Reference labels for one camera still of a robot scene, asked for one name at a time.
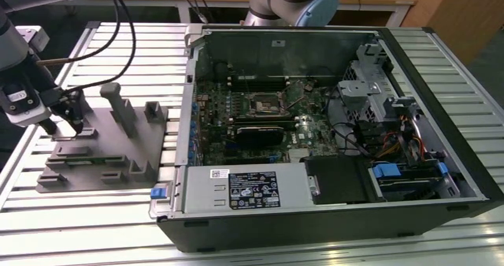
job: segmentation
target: white sticker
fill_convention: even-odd
[[[271,47],[285,47],[285,40],[273,40]]]
[[[229,170],[210,170],[210,179],[227,179]]]
[[[7,95],[7,98],[11,100],[11,102],[17,102],[19,100],[23,100],[27,97],[28,97],[28,94],[26,93],[24,90]]]

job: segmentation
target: wooden cabinet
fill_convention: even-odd
[[[504,0],[417,0],[403,27],[432,27],[468,64],[504,23]]]

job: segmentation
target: blue latch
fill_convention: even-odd
[[[448,173],[448,167],[447,167],[445,163],[443,163],[443,162],[439,163],[439,169],[440,169],[443,175]]]
[[[401,176],[397,164],[377,164],[373,168],[373,173],[376,178],[384,176]]]
[[[151,199],[166,199],[166,188],[151,189]]]

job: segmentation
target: power cable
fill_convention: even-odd
[[[202,0],[203,1],[203,4],[205,4],[205,8],[206,8],[206,12],[209,13],[209,16],[210,16],[210,19],[211,19],[211,23],[218,23],[215,18],[214,18],[214,15],[211,14],[211,11],[210,11],[210,8],[209,8],[209,5],[206,3],[206,0]]]
[[[76,92],[76,91],[80,91],[86,88],[90,88],[90,87],[95,87],[95,86],[100,86],[103,84],[107,84],[107,83],[111,83],[114,81],[116,81],[126,73],[127,69],[130,68],[131,66],[131,63],[134,62],[134,58],[135,58],[135,54],[136,54],[136,32],[135,32],[135,25],[134,25],[134,20],[131,19],[131,14],[130,14],[130,10],[127,9],[127,6],[124,4],[124,1],[123,0],[118,0],[119,4],[122,5],[123,7],[123,11],[124,11],[124,14],[126,14],[126,19],[127,19],[127,22],[130,24],[130,29],[131,29],[131,37],[132,37],[132,46],[131,46],[131,55],[130,55],[130,59],[124,65],[124,68],[122,69],[122,71],[119,72],[119,74],[116,76],[114,76],[112,78],[110,79],[106,79],[103,81],[98,81],[98,82],[94,82],[94,83],[88,83],[86,85],[80,85],[80,86],[76,86],[71,89],[67,89],[64,91],[66,94],[70,94],[72,92]]]
[[[87,58],[91,58],[94,56],[96,56],[99,53],[102,53],[108,47],[110,45],[112,44],[112,42],[115,41],[116,37],[118,37],[118,34],[119,34],[119,30],[120,30],[120,20],[119,20],[119,4],[118,4],[118,0],[112,0],[114,2],[114,10],[115,10],[115,14],[116,14],[116,29],[114,30],[114,34],[108,40],[108,42],[94,52],[80,56],[80,57],[76,57],[76,58],[58,58],[58,59],[54,59],[54,60],[43,60],[43,61],[38,61],[38,65],[40,66],[51,66],[51,65],[60,65],[60,64],[68,64],[68,63],[74,63],[76,61],[82,61],[82,60],[86,60]]]

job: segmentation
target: barcode sticker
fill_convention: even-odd
[[[229,170],[210,170],[210,179],[227,179]]]

